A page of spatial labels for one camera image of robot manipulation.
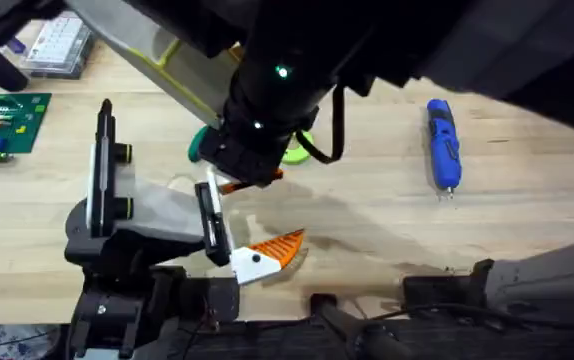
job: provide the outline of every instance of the green circuit board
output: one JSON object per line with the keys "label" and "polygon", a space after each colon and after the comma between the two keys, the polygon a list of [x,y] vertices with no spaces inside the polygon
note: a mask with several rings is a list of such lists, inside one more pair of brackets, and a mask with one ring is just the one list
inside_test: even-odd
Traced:
{"label": "green circuit board", "polygon": [[30,153],[51,100],[48,93],[0,94],[0,137],[7,139],[4,152]]}

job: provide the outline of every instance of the blue electric screwdriver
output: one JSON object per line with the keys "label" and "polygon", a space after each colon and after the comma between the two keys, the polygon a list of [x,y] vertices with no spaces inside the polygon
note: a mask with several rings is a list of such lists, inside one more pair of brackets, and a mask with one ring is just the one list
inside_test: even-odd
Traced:
{"label": "blue electric screwdriver", "polygon": [[460,183],[462,167],[456,137],[456,125],[447,101],[432,99],[427,103],[429,131],[431,134],[431,162],[436,185],[454,196]]}

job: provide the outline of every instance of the wire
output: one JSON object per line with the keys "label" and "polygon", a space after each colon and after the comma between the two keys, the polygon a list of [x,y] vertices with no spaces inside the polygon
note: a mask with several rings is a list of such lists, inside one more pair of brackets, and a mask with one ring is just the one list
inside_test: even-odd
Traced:
{"label": "wire", "polygon": [[296,140],[307,152],[323,164],[331,164],[343,157],[345,148],[345,86],[336,85],[332,93],[332,154],[327,156],[307,140],[302,131],[296,131]]}
{"label": "wire", "polygon": [[[245,328],[242,331],[202,331],[202,332],[198,332],[197,335],[200,336],[242,336],[242,335],[246,335],[248,333],[253,333],[253,332],[264,332],[264,331],[271,331],[271,330],[276,330],[276,329],[283,329],[283,328],[288,328],[288,327],[293,327],[293,326],[298,326],[301,324],[304,324],[306,322],[309,322],[311,320],[311,317],[306,317],[304,319],[300,319],[300,320],[295,320],[295,321],[289,321],[289,322],[284,322],[284,323],[280,323],[280,324],[274,324],[274,325],[267,325],[267,326],[263,326],[263,327],[258,327],[258,328]],[[193,334],[194,331],[185,329],[183,327],[178,327],[179,330],[187,333],[187,334]]]}
{"label": "wire", "polygon": [[429,304],[429,305],[418,305],[418,306],[411,306],[405,308],[403,310],[394,311],[382,315],[378,315],[376,317],[371,318],[370,320],[385,320],[396,316],[406,315],[416,311],[422,310],[433,310],[433,309],[443,309],[443,310],[458,310],[465,313],[475,314],[475,315],[485,315],[488,317],[493,317],[499,320],[505,320],[509,322],[517,322],[523,324],[531,324],[531,325],[538,325],[544,327],[550,327],[554,329],[562,329],[562,330],[574,330],[574,323],[573,322],[563,322],[557,320],[543,320],[543,319],[531,319],[525,318],[522,316],[511,315],[507,313],[503,313],[496,310],[490,309],[483,309],[475,306],[470,305],[463,305],[463,304],[450,304],[450,303],[437,303],[437,304]]}
{"label": "wire", "polygon": [[200,327],[203,326],[203,322],[204,321],[199,322],[198,326],[196,326],[196,329],[194,329],[194,331],[189,336],[189,340],[187,340],[187,346],[185,346],[185,351],[183,351],[183,356],[181,357],[181,360],[185,360],[187,354],[189,353],[189,348],[191,348],[192,345],[194,345],[194,339],[198,335],[198,330],[200,330]]}
{"label": "wire", "polygon": [[11,341],[5,341],[5,342],[3,342],[3,343],[0,343],[0,346],[9,345],[9,344],[15,344],[15,343],[19,343],[19,342],[23,342],[23,341],[27,341],[27,340],[31,340],[31,339],[36,339],[36,338],[43,337],[43,336],[47,336],[47,335],[53,333],[53,332],[56,331],[56,330],[58,330],[58,329],[53,329],[53,330],[45,331],[44,333],[40,333],[40,334],[34,335],[34,336],[28,336],[28,337],[22,338],[22,339],[11,340]]}

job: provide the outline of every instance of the wooden table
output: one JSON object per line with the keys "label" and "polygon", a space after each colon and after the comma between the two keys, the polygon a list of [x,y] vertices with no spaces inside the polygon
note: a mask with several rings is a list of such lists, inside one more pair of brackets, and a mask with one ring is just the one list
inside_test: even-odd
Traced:
{"label": "wooden table", "polygon": [[[82,274],[63,258],[64,222],[85,196],[101,101],[114,103],[138,176],[180,190],[203,175],[186,157],[201,123],[102,43],[80,81],[35,80],[27,91],[54,95],[34,151],[0,166],[0,323],[69,322]],[[461,141],[453,200],[439,201],[429,165],[424,106],[434,97],[450,102]],[[243,289],[241,318],[301,317],[314,292],[375,315],[399,304],[406,275],[574,243],[574,130],[427,81],[405,90],[377,82],[368,98],[349,94],[346,108],[342,161],[285,167],[285,180],[226,199],[240,244],[307,229],[290,268]],[[327,98],[313,129],[322,149],[330,113]],[[202,253],[175,263],[195,276],[228,271]]]}

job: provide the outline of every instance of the orange and white object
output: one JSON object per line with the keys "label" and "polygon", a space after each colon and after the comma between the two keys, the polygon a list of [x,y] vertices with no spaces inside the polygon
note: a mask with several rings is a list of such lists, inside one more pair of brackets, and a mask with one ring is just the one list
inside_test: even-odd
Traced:
{"label": "orange and white object", "polygon": [[[207,168],[207,182],[214,212],[222,214],[220,189],[227,179],[216,175],[213,167],[210,166]],[[236,248],[229,227],[227,225],[225,227],[231,249],[229,260],[239,285],[249,284],[279,273],[294,259],[305,234],[305,231],[301,229],[262,243]]]}
{"label": "orange and white object", "polygon": [[276,274],[294,259],[305,231],[297,230],[231,253],[231,267],[238,284],[245,285]]}

